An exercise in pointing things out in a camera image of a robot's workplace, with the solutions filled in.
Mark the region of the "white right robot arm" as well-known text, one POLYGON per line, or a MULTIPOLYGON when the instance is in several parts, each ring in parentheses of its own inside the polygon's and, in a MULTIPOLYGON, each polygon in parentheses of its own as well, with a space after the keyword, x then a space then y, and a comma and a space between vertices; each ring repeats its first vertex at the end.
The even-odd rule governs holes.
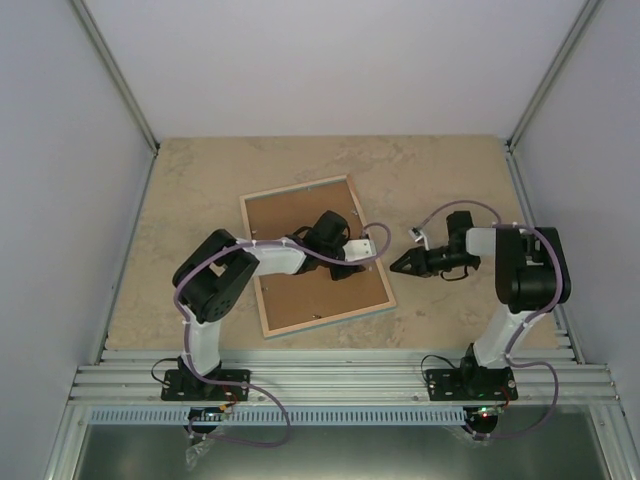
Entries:
POLYGON ((571 280, 558 231, 522 225, 477 227, 467 210, 446 217, 448 242, 407 250, 390 270, 415 277, 439 277, 461 268, 464 279, 483 257, 494 259, 494 286, 499 308, 485 332, 472 342, 457 367, 423 369, 432 401, 502 401, 518 398, 512 354, 535 323, 571 294, 571 280))

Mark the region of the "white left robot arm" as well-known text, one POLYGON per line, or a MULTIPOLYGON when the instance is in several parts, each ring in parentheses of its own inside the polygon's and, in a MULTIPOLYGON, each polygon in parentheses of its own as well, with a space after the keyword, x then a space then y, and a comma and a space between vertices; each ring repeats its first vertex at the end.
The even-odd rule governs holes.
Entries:
POLYGON ((225 398, 219 381, 242 382, 247 373, 224 370, 219 353, 222 319, 253 278, 299 275, 329 269, 334 281, 364 270, 377 258, 368 235, 353 239, 346 219, 326 211, 312 226, 277 240, 243 240, 225 229, 214 231, 174 273, 174 303, 185 323, 187 348, 177 368, 165 373, 162 398, 225 398))

